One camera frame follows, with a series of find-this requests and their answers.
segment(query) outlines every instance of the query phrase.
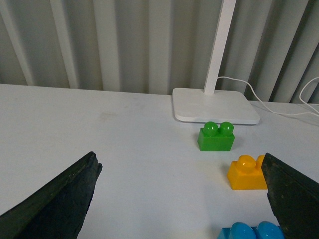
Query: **lego brick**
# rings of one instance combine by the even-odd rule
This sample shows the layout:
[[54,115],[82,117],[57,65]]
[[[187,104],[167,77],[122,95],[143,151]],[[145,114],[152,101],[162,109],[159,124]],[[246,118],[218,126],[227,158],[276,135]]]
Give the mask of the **lego brick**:
[[233,130],[230,122],[223,122],[220,127],[214,122],[207,122],[198,135],[200,151],[230,151],[235,140]]
[[278,226],[270,222],[261,222],[252,228],[237,222],[231,228],[223,228],[217,239],[284,239],[284,234]]
[[267,189],[261,165],[264,155],[257,161],[249,155],[241,155],[238,161],[233,161],[229,167],[227,178],[233,190]]

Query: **curtain fold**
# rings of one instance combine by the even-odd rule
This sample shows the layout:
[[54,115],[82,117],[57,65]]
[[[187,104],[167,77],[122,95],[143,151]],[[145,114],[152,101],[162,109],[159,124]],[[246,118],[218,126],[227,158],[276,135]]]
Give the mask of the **curtain fold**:
[[[222,0],[0,0],[0,83],[171,94],[203,89]],[[219,76],[299,103],[319,76],[319,1],[237,0]],[[241,82],[217,89],[244,93]],[[318,81],[303,93],[319,103]]]

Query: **yellow lego brick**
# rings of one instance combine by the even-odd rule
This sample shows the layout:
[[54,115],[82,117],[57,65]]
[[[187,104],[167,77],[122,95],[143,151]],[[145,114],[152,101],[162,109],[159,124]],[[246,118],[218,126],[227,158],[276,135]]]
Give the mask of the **yellow lego brick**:
[[227,178],[233,190],[267,189],[261,165],[264,155],[256,160],[249,155],[241,155],[238,161],[233,161],[229,167]]

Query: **white power cable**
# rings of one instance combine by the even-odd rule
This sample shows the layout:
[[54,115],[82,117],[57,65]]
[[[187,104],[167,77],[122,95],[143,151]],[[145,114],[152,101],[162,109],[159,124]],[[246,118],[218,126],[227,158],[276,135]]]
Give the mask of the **white power cable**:
[[255,93],[253,87],[252,87],[247,81],[243,81],[243,80],[239,80],[239,79],[235,79],[235,78],[231,78],[231,77],[227,77],[227,76],[220,76],[220,77],[218,77],[217,79],[221,79],[221,78],[226,78],[226,79],[229,79],[229,80],[240,81],[240,82],[246,83],[246,84],[250,87],[251,91],[253,92],[253,94],[254,94],[254,96],[257,98],[257,100],[259,100],[259,101],[261,102],[261,104],[262,104],[267,110],[269,110],[269,111],[272,112],[272,113],[275,113],[275,114],[278,114],[278,115],[282,115],[282,116],[298,116],[298,115],[311,114],[311,115],[314,115],[314,116],[319,117],[319,111],[317,111],[314,107],[312,107],[310,104],[306,103],[304,100],[301,99],[301,94],[302,94],[302,92],[304,91],[304,89],[306,88],[306,86],[307,86],[310,82],[312,82],[312,81],[314,81],[314,80],[316,80],[316,79],[319,79],[319,77],[315,77],[315,78],[313,78],[312,80],[310,80],[310,81],[303,87],[303,89],[300,91],[300,94],[299,94],[299,99],[300,99],[305,105],[307,105],[307,106],[309,106],[310,108],[312,108],[317,114],[316,114],[316,113],[313,113],[313,112],[303,112],[303,113],[297,113],[297,114],[286,114],[286,113],[280,113],[280,112],[272,111],[271,109],[269,109],[269,108],[259,99],[259,97],[256,95],[256,93]]

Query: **white table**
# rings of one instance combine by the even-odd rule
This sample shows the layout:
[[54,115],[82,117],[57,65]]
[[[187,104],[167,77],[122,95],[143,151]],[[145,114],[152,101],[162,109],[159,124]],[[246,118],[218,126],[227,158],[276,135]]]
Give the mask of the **white table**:
[[237,221],[277,223],[267,190],[231,190],[229,165],[269,152],[319,181],[319,118],[252,105],[261,121],[236,125],[230,152],[200,152],[203,124],[174,119],[171,96],[0,85],[0,214],[94,151],[103,170],[79,239],[215,239]]

